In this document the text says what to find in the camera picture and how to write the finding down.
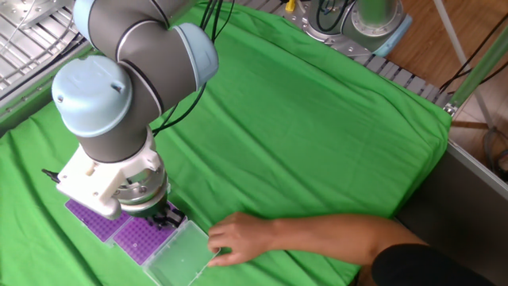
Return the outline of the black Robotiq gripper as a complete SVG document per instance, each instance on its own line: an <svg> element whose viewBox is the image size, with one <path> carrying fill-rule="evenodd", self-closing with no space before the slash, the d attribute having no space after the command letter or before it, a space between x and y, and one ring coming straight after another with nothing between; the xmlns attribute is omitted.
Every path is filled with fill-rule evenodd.
<svg viewBox="0 0 508 286"><path fill-rule="evenodd" d="M158 230L167 226L179 228L186 218L181 210L168 208L167 200L129 206L129 215L146 218L148 224Z"/></svg>

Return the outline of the person's right hand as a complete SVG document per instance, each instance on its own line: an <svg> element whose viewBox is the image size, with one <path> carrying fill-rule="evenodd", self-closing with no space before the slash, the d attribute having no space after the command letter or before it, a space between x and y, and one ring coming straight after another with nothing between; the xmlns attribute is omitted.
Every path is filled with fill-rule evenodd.
<svg viewBox="0 0 508 286"><path fill-rule="evenodd" d="M228 248L230 253L213 258L208 266L230 266L248 262L273 250L277 236L276 221L236 212L209 229L207 247L216 252Z"/></svg>

